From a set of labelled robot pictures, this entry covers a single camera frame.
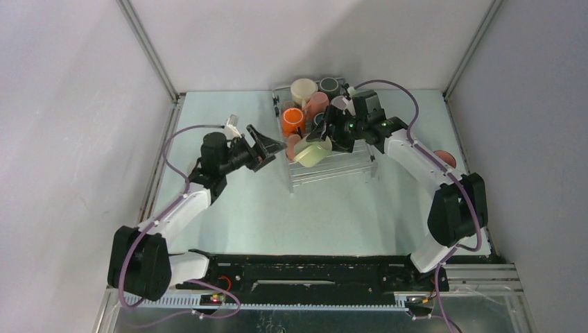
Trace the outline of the light green mug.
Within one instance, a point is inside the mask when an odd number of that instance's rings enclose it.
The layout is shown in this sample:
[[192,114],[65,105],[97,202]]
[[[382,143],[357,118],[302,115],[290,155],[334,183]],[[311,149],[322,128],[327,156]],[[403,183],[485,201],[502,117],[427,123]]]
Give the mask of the light green mug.
[[306,137],[294,145],[292,161],[303,167],[311,168],[324,160],[332,152],[332,143],[329,138],[324,141],[308,142]]

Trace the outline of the pink patterned mug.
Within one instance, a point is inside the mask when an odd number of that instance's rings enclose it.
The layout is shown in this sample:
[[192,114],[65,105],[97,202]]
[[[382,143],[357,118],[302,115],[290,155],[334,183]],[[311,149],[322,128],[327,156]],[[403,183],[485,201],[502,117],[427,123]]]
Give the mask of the pink patterned mug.
[[434,154],[437,155],[444,163],[448,164],[452,169],[457,167],[457,161],[455,157],[447,151],[437,150],[434,151]]

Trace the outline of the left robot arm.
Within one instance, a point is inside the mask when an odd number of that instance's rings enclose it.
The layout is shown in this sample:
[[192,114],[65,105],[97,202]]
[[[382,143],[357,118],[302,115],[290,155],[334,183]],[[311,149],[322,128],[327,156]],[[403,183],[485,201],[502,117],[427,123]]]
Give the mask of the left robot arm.
[[197,215],[222,194],[227,175],[245,167],[257,172],[286,149],[284,142],[262,135],[254,126],[246,130],[254,144],[233,125],[207,125],[200,157],[189,175],[181,173],[183,188],[161,212],[137,226],[120,227],[114,234],[107,283],[119,292],[121,304],[129,308],[125,293],[140,301],[159,300],[177,284],[193,280],[203,289],[218,283],[219,270],[211,256],[189,250],[171,255],[168,247]]

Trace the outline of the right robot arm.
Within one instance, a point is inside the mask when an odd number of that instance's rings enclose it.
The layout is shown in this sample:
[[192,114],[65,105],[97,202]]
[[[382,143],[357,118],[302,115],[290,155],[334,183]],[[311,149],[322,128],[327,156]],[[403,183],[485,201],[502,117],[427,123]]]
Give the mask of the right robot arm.
[[413,290],[431,281],[431,272],[459,248],[481,249],[487,225],[485,182],[477,173],[465,174],[444,162],[412,135],[411,125],[388,118],[373,90],[347,100],[354,111],[328,106],[322,120],[309,134],[310,142],[331,140],[334,150],[352,152],[358,140],[398,162],[432,196],[424,242],[409,255],[412,266],[403,279]]

